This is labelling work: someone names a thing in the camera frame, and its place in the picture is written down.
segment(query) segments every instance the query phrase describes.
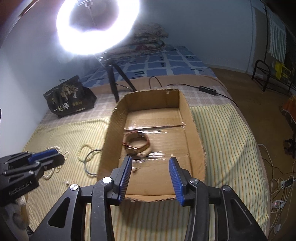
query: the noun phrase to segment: yellow striped blanket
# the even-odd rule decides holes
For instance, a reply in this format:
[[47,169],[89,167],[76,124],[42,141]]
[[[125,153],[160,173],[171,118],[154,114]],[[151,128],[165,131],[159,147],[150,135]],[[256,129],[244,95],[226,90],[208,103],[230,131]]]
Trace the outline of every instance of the yellow striped blanket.
[[[230,185],[266,232],[268,186],[253,134],[231,104],[191,107],[191,111],[207,154],[206,184]],[[27,208],[33,230],[66,190],[65,181],[81,186],[96,182],[85,174],[76,155],[83,143],[101,148],[107,126],[108,118],[101,118],[36,129],[25,150],[37,152],[59,146],[62,153],[69,151],[69,157],[60,172],[49,180],[41,179],[40,187],[29,194]],[[85,148],[81,155],[88,152]],[[98,163],[99,154],[87,166],[91,172],[96,172]],[[184,240],[189,208],[181,207],[176,200],[154,203],[124,200],[111,210],[116,241]],[[209,240],[214,240],[214,213],[212,208],[210,210]],[[89,216],[85,231],[89,240]]]

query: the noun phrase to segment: white cable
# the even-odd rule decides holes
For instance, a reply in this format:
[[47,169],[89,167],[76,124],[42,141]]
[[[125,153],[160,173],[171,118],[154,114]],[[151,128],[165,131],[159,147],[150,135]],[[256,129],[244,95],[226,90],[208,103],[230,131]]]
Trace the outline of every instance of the white cable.
[[[271,158],[270,158],[270,155],[269,155],[269,152],[268,152],[268,150],[267,150],[267,147],[266,147],[264,144],[258,144],[258,146],[261,146],[261,147],[264,147],[264,148],[265,148],[265,150],[266,150],[266,152],[267,152],[267,155],[268,155],[268,158],[269,158],[269,160],[270,160],[270,162],[271,162],[271,165],[272,165],[272,180],[271,180],[271,184],[270,184],[270,200],[272,200],[272,195],[278,193],[278,192],[282,189],[282,188],[279,188],[279,187],[281,187],[281,180],[284,181],[284,179],[280,177],[278,180],[276,180],[276,179],[274,178],[274,165],[273,165],[273,162],[272,162],[272,160],[271,160]],[[293,165],[292,165],[292,174],[294,174],[294,164],[295,164],[295,161],[296,161],[296,160],[294,160]],[[277,182],[278,187],[277,187],[277,190],[276,190],[276,191],[272,192],[272,191],[273,191],[273,182],[274,182],[274,181]],[[283,226],[283,224],[286,222],[286,220],[287,220],[287,218],[288,218],[288,215],[289,215],[289,209],[290,209],[291,200],[292,200],[292,194],[293,194],[293,184],[292,184],[292,187],[289,187],[289,188],[290,188],[289,192],[288,192],[288,188],[284,188],[284,190],[283,190],[283,192],[284,192],[284,193],[283,193],[283,197],[282,197],[282,200],[284,201],[284,205],[283,205],[283,207],[282,207],[282,208],[278,208],[276,211],[273,211],[273,208],[272,208],[272,206],[271,206],[271,213],[275,213],[276,216],[275,216],[275,219],[274,219],[272,225],[270,226],[269,230],[273,229],[273,228],[276,226],[277,221],[279,220],[279,218],[280,218],[280,216],[281,216],[281,211],[282,211],[282,209],[285,207],[285,205],[286,205],[286,203],[287,203],[287,201],[288,201],[288,199],[289,199],[289,196],[290,196],[290,194],[291,194],[290,202],[289,202],[289,206],[288,206],[287,216],[286,216],[286,218],[285,218],[285,220],[284,220],[284,222],[282,223],[281,226]]]
[[262,146],[262,147],[264,147],[265,148],[265,150],[266,150],[266,152],[267,152],[267,155],[268,155],[268,158],[269,158],[269,160],[270,160],[270,162],[271,162],[271,165],[272,165],[272,181],[271,181],[271,184],[270,184],[270,205],[271,205],[271,200],[272,200],[272,198],[271,198],[271,192],[272,192],[272,189],[273,189],[273,180],[274,180],[274,164],[273,164],[273,162],[272,162],[272,160],[271,160],[271,158],[270,158],[270,155],[269,155],[269,152],[268,152],[268,150],[267,150],[267,147],[264,145],[264,144],[258,144],[258,146]]

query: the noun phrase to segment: floor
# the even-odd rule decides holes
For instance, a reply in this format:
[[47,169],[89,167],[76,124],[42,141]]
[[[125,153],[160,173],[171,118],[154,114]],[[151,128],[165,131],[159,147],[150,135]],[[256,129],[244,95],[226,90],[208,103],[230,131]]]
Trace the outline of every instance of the floor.
[[[227,87],[228,92],[238,104],[241,112],[246,118],[257,143],[264,144],[271,156],[273,165],[278,167],[283,173],[292,172],[293,158],[286,155],[283,150],[284,139],[292,137],[292,130],[285,117],[280,113],[279,106],[282,106],[288,99],[287,96],[269,90],[262,92],[258,84],[251,80],[250,76],[225,69],[212,68],[219,80]],[[263,158],[268,159],[264,149],[260,148]],[[265,163],[268,180],[272,179],[272,168]],[[282,177],[288,179],[289,175],[283,175],[279,170],[274,169],[274,178]],[[280,192],[276,199],[281,199]],[[274,235],[271,232],[269,240],[295,240],[296,231],[296,194],[292,196],[292,202],[287,217],[288,203],[281,213],[281,230]],[[271,215],[271,223],[275,219],[275,214]]]

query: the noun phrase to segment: ring light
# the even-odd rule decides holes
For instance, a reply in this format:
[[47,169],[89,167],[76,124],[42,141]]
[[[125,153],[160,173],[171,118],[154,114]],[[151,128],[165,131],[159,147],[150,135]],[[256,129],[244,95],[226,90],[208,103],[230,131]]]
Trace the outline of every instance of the ring light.
[[119,14],[113,25],[105,30],[82,32],[70,27],[70,15],[76,0],[65,0],[57,14],[57,33],[66,51],[89,55],[105,51],[123,40],[139,13],[139,0],[117,0]]

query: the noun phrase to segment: blue gripper pad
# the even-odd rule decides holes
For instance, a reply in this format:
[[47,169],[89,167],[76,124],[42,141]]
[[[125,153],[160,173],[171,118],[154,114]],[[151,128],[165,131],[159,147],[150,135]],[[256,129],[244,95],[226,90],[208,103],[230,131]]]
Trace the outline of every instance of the blue gripper pad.
[[46,151],[42,151],[42,152],[38,152],[35,153],[31,156],[31,158],[28,160],[29,164],[32,165],[35,161],[38,161],[42,158],[57,154],[57,150],[56,149],[50,149],[50,150],[46,150]]
[[177,198],[178,202],[181,204],[181,206],[183,206],[185,203],[185,197],[184,197],[184,193],[183,193],[184,185],[182,184],[180,174],[178,172],[178,169],[179,169],[179,171],[181,171],[181,168],[178,164],[178,161],[177,161],[177,164],[178,164],[179,168],[176,167],[174,159],[175,159],[175,161],[177,161],[177,159],[175,157],[170,158],[170,160],[168,162],[168,170],[170,172],[170,178],[172,180],[172,184],[174,187],[176,198]]
[[119,196],[118,199],[120,202],[124,200],[124,197],[126,195],[126,190],[128,188],[128,181],[131,176],[131,168],[132,168],[132,158],[128,158],[128,163],[126,165],[126,168],[124,169],[122,178],[119,183]]

